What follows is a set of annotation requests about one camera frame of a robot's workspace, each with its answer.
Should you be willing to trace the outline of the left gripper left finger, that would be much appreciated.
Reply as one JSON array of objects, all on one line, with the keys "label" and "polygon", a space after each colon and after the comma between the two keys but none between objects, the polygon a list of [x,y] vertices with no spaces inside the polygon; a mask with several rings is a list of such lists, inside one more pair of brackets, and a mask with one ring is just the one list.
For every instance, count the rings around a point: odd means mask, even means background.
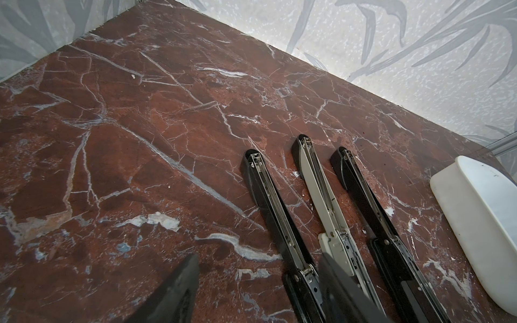
[{"label": "left gripper left finger", "polygon": [[188,255],[126,322],[190,322],[199,288],[199,257]]}]

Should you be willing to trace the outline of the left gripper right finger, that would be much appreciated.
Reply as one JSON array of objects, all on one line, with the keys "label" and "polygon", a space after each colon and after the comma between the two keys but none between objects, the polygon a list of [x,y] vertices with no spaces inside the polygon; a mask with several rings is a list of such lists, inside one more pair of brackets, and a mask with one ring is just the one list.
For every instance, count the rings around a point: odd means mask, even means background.
[{"label": "left gripper right finger", "polygon": [[326,322],[388,321],[329,254],[322,254],[318,272]]}]

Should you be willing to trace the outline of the black stapler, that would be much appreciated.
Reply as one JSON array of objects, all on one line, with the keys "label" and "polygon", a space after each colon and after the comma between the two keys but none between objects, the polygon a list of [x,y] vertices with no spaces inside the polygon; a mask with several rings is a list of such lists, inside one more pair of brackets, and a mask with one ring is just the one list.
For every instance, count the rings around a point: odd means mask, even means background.
[{"label": "black stapler", "polygon": [[280,197],[263,155],[255,149],[248,149],[241,171],[283,258],[285,271],[282,281],[298,321],[325,322],[315,262]]},{"label": "black stapler", "polygon": [[450,322],[389,216],[363,177],[353,153],[338,148],[330,159],[343,188],[370,227],[370,254],[404,322]]}]

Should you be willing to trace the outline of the beige grey stapler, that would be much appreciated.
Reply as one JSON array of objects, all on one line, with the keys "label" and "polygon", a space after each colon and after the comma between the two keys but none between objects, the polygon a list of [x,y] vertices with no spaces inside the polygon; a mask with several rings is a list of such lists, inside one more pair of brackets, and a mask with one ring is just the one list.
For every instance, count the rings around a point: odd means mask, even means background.
[{"label": "beige grey stapler", "polygon": [[380,298],[324,174],[311,138],[304,134],[299,135],[292,145],[292,154],[325,230],[319,234],[321,250],[329,254],[365,296],[384,313]]}]

